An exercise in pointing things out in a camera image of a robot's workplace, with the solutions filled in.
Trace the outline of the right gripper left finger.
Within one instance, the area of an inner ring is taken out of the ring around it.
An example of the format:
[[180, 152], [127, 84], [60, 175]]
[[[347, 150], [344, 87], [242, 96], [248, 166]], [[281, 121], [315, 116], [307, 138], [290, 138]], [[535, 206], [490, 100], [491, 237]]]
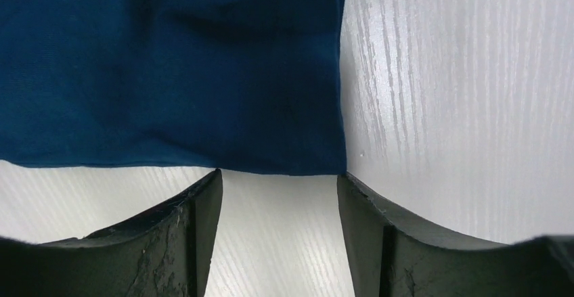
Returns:
[[203, 296], [223, 198], [214, 170], [129, 219], [78, 239], [1, 239], [2, 296]]

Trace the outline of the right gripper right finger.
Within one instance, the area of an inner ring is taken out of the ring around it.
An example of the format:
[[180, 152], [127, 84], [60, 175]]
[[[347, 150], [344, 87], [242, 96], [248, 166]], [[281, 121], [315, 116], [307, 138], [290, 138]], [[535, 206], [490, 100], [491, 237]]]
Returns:
[[356, 296], [572, 296], [573, 237], [501, 244], [426, 220], [350, 174], [338, 208]]

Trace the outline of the blue t-shirt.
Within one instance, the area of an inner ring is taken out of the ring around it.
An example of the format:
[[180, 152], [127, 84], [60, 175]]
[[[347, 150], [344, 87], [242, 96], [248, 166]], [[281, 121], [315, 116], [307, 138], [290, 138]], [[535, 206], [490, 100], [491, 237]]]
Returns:
[[1, 159], [347, 169], [345, 0], [1, 0]]

